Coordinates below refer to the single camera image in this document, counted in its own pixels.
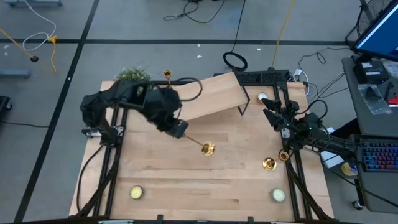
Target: wooden board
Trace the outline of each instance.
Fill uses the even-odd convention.
[[[305,109],[303,85],[289,83],[288,87],[290,99]],[[285,165],[279,162],[273,172],[262,168],[262,160],[277,158],[282,147],[280,133],[271,128],[262,113],[264,106],[255,100],[260,91],[273,99],[273,90],[267,86],[246,89],[252,100],[244,116],[231,108],[190,121],[186,131],[189,136],[216,144],[210,157],[188,139],[173,139],[158,132],[143,116],[130,110],[111,218],[153,220],[163,214],[168,220],[247,220],[247,216],[253,216],[256,221],[293,221]],[[83,164],[98,148],[98,141],[88,141]],[[101,155],[95,157],[84,174],[81,204],[98,185],[102,160]],[[302,162],[308,190],[333,216],[319,159],[302,151]],[[144,189],[140,200],[129,197],[134,185]],[[269,192],[276,187],[286,193],[285,202],[271,200]],[[70,210],[74,213],[75,197]]]
[[[106,81],[104,90],[111,87],[113,81]],[[194,101],[182,102],[180,119],[189,121],[208,114],[223,111],[248,101],[233,72],[201,80],[203,91]],[[173,86],[180,98],[190,99],[200,91],[198,83]]]

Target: computer monitor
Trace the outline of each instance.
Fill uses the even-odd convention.
[[[398,0],[392,0],[351,50],[398,62]]]

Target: caster wheel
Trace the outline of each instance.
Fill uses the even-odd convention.
[[[352,205],[355,209],[357,209],[358,211],[361,211],[363,209],[363,206],[359,204],[359,201],[354,201],[352,202]]]

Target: concrete floor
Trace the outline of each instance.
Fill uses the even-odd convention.
[[[180,14],[185,4],[183,0],[100,0],[87,39],[131,42],[84,44],[73,78],[68,80],[79,39],[93,3],[97,2],[65,0],[60,8],[35,8],[39,14],[57,24],[58,38],[68,39],[64,42],[69,44],[57,45],[56,74],[31,63],[15,45],[0,39],[0,43],[3,43],[0,44],[0,68],[32,71],[32,78],[27,80],[0,79],[0,95],[11,97],[14,105],[6,120],[48,125],[64,82],[71,82],[24,221],[67,217],[86,144],[80,132],[84,124],[79,105],[84,95],[98,91],[102,80],[111,80],[122,68],[133,66],[146,69],[153,80],[162,80],[165,69],[171,69],[174,78],[207,78],[214,73],[230,71],[223,62],[222,54],[231,50],[232,45],[228,42],[211,44],[211,41],[206,40],[234,39],[242,0],[227,0],[220,13],[208,24],[197,24],[187,18],[162,20],[166,15]],[[238,39],[273,40],[267,45],[236,46],[235,52],[249,62],[248,71],[266,70],[271,65],[275,49],[273,44],[289,3],[289,0],[247,1]],[[192,16],[206,20],[220,4],[204,0]],[[328,43],[344,39],[355,23],[358,6],[358,0],[297,0],[282,38],[292,42],[289,45],[282,43],[279,47],[274,67],[294,72],[303,55],[325,47],[343,47],[329,46]],[[51,24],[35,16],[28,8],[11,9],[3,2],[0,2],[0,21],[4,21],[0,27],[19,39],[35,32],[52,31]],[[139,44],[134,40],[153,41]],[[179,44],[179,40],[192,40],[192,44]],[[48,68],[51,53],[50,44],[44,44],[34,52]],[[341,59],[353,53],[349,50],[324,50],[322,54],[327,60],[325,65],[320,64],[316,57],[305,58],[302,62],[310,82],[320,88],[342,72]],[[330,88],[330,92],[345,87],[345,78],[342,78]],[[336,129],[355,118],[349,91],[326,98],[326,102],[329,106],[328,116],[324,119],[326,126]],[[323,108],[314,105],[312,111],[320,114]],[[47,128],[0,125],[0,223],[14,221],[46,132]],[[397,220],[397,215],[372,213],[366,209],[356,211],[350,204],[356,200],[355,188],[327,171],[325,175],[336,218],[358,223],[393,223],[393,220]]]

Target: wooden table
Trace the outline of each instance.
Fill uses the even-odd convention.
[[[102,90],[110,82],[103,82]],[[307,108],[304,86],[288,83],[291,100],[300,110]],[[155,220],[247,220],[293,221],[292,202],[285,164],[278,162],[275,171],[263,169],[262,160],[277,158],[282,148],[280,133],[275,132],[256,102],[259,92],[274,98],[269,86],[246,86],[251,102],[244,116],[237,108],[209,114],[189,121],[186,133],[199,141],[216,144],[215,153],[206,157],[201,148],[188,139],[174,139],[160,133],[137,111],[130,110],[119,164],[111,218]],[[107,118],[112,116],[108,110]],[[82,165],[99,147],[99,138],[89,139]],[[301,150],[307,189],[329,216],[333,216],[325,176],[319,157]],[[98,186],[104,150],[89,164],[81,186],[81,206]],[[129,196],[132,186],[140,185],[140,200]],[[270,191],[283,189],[286,200],[274,202]],[[302,196],[297,199],[304,217]],[[108,191],[105,190],[101,212]],[[70,209],[75,214],[76,193]]]

